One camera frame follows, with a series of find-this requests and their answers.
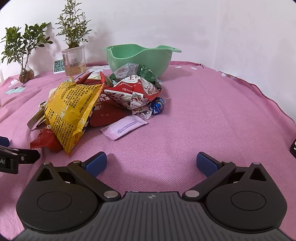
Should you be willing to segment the small red snack packet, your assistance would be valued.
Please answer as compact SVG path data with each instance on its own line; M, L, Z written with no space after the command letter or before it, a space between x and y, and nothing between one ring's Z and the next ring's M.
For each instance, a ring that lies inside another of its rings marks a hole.
M63 147L51 129L43 128L35 140L30 142L30 149L48 148L55 153L60 152Z

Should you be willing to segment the lilac candy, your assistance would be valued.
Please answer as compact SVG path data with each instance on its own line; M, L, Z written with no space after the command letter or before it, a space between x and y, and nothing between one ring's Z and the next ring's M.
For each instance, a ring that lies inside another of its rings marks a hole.
M136 115L126 116L106 127L100 129L103 135L111 140L117 140L127 133L148 124L147 121L141 119Z

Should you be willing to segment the yellow snack bag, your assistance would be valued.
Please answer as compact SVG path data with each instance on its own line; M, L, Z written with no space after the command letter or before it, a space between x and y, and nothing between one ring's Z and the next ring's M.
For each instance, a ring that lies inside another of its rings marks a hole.
M77 84L69 77L49 97L46 122L67 155L83 136L103 87L103 84Z

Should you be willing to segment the red white sweet bag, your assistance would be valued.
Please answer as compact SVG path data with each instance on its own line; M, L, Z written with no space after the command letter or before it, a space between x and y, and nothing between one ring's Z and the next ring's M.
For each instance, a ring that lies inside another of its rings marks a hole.
M153 101L161 91L144 78L131 75L105 89L104 93L121 106L133 110Z

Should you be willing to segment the green snack packet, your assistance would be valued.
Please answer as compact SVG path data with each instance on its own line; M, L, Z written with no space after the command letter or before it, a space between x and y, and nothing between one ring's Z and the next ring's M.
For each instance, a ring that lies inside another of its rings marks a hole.
M158 90L162 89L158 78L154 75L151 69L141 64L126 63L112 73L112 75L109 76L109 79L115 84L132 75L144 78L148 82L152 83Z

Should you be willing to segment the dark red snack packet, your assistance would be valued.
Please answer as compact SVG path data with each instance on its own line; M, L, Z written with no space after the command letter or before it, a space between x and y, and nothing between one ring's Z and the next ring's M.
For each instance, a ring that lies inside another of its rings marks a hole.
M131 114L130 110L112 100L102 91L94 107L89 124L91 127L106 126Z

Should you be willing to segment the pink tablecloth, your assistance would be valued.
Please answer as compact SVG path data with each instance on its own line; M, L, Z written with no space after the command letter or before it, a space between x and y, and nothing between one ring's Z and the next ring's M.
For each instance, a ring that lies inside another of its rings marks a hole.
M16 202L44 162L65 166L103 151L99 179L118 192L183 193L204 179L196 156L205 152L237 166L262 163L287 201L281 230L295 238L295 122L256 85L194 63L172 62L161 85L164 111L146 125L115 141L88 127L70 154L44 148L18 174L1 173L1 234L12 239L22 231Z

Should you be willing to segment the blue foil chocolate ball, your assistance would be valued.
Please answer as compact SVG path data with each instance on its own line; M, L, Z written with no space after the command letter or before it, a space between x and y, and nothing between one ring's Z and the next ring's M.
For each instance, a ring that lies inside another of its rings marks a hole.
M149 103L149 109L154 115L158 115L162 113L164 110L164 107L165 107L165 101L160 97L155 98L153 101Z

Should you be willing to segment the white digital clock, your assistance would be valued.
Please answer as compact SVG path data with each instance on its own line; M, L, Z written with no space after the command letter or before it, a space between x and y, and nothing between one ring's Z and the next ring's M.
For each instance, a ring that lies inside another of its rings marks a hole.
M53 65L53 73L57 74L62 72L65 72L63 59L55 60Z

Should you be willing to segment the leafy plant in glass vase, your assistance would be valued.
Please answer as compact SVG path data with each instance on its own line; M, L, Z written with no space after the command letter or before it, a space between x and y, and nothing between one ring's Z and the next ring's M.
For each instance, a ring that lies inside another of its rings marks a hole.
M34 71L29 68L29 56L33 50L52 44L50 37L45 35L48 23L25 25L22 33L20 27L6 28L6 35L1 39L4 42L4 51L1 53L1 61L8 64L16 62L21 71L19 81L26 83L34 78Z

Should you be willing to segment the green plastic bowl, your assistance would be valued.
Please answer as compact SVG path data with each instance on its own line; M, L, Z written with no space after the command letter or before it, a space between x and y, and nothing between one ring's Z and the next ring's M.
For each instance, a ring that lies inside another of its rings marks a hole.
M112 71L127 63L141 64L151 69L156 77L160 77L167 70L174 52L182 52L166 45L145 48L137 44L114 45L103 50L106 51L107 62Z

